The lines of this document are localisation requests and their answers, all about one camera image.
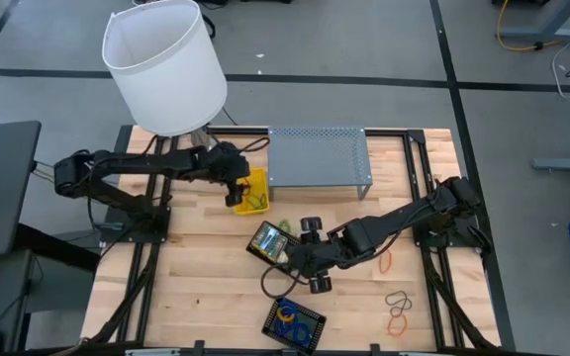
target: desk leg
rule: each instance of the desk leg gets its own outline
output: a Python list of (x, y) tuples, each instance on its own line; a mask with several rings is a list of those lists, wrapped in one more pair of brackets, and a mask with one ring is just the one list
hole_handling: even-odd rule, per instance
[(364, 189), (362, 189), (362, 186), (357, 186), (357, 198), (359, 198), (360, 200), (364, 199), (369, 189), (371, 189), (370, 185), (364, 186)]
[(22, 223), (17, 226), (15, 248), (27, 248), (66, 265), (95, 272), (100, 256), (82, 247), (64, 242)]

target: wooden tabletop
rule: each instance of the wooden tabletop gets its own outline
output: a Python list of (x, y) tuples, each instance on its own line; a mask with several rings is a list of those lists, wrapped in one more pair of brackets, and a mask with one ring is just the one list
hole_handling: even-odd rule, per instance
[[(457, 156), (449, 130), (425, 130), (430, 167), (434, 178), (459, 175)], [(219, 136), (236, 146), (245, 146), (257, 135)], [(151, 134), (134, 128), (129, 152), (142, 152)], [(145, 345), (192, 347), (195, 340), (209, 348), (280, 349), (284, 346), (261, 334), (272, 301), (259, 287), (267, 265), (245, 251), (261, 222), (287, 219), (293, 232), (300, 232), (303, 217), (321, 217), (329, 230), (351, 219), (379, 216), (412, 201), (402, 141), (396, 137), (367, 139), (373, 186), (359, 201), (354, 187), (279, 188), (270, 211), (263, 215), (236, 216), (227, 208), (225, 187), (204, 182), (173, 182), (169, 236), (161, 247), (150, 306)], [(180, 147), (189, 146), (182, 138)], [(245, 156), (253, 167), (267, 168), (267, 149)], [(419, 157), (417, 147), (414, 156)], [(419, 160), (417, 171), (421, 172)], [(142, 194), (146, 176), (123, 175), (120, 188)], [(420, 177), (421, 192), (425, 192)], [(125, 293), (134, 247), (116, 245), (102, 260), (96, 273), (82, 336), (92, 336), (109, 318)], [(307, 286), (297, 286), (291, 300), (327, 317), (319, 350), (369, 350), (379, 343), (382, 350), (435, 350), (422, 257), (414, 246), (412, 231), (405, 230), (380, 261), (362, 263), (348, 270), (330, 270), (333, 290), (311, 295)], [(500, 344), (492, 303), (480, 256), (471, 248), (448, 248), (457, 301), (483, 335)], [(283, 291), (290, 283), (280, 273), (270, 274), (267, 288)], [(404, 311), (408, 325), (401, 336), (389, 335), (388, 294), (404, 291), (413, 307)], [(134, 310), (139, 309), (136, 302)], [(439, 300), (446, 343), (452, 344), (447, 309)], [(128, 339), (135, 336), (137, 312), (132, 312)], [(393, 333), (402, 329), (395, 319)]]

